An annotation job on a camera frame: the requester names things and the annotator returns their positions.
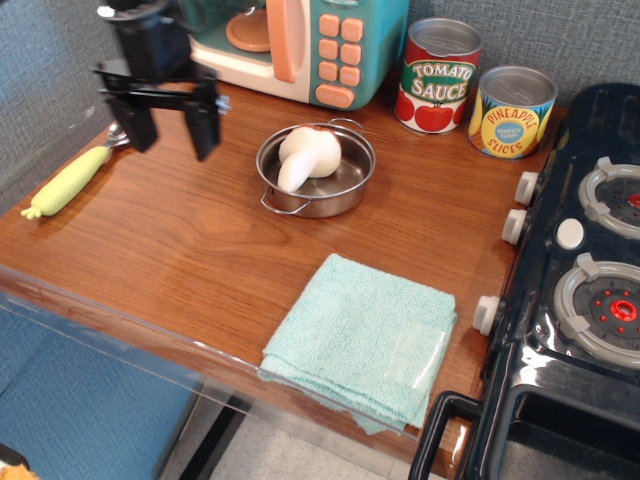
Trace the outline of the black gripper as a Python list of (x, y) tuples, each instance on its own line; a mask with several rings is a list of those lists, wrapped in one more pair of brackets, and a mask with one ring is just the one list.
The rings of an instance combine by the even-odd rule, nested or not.
[[(97, 15), (115, 33), (121, 53), (96, 65), (107, 88), (123, 92), (135, 83), (186, 82), (200, 75), (191, 61), (190, 35), (196, 29), (184, 20), (180, 5), (102, 4)], [(220, 142), (218, 114), (195, 107), (185, 112), (185, 121), (196, 157), (204, 161)], [(119, 123), (138, 152), (146, 152), (158, 138), (147, 105), (123, 104)]]

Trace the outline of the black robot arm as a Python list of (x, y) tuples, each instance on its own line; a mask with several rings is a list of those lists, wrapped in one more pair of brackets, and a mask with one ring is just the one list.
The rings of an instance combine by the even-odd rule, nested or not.
[(221, 141), (220, 115), (229, 109), (218, 94), (214, 70), (191, 58), (191, 27), (177, 1), (108, 1), (97, 10), (115, 33), (122, 56), (98, 63), (103, 95), (133, 148), (148, 150), (158, 133), (151, 111), (184, 115), (198, 160)]

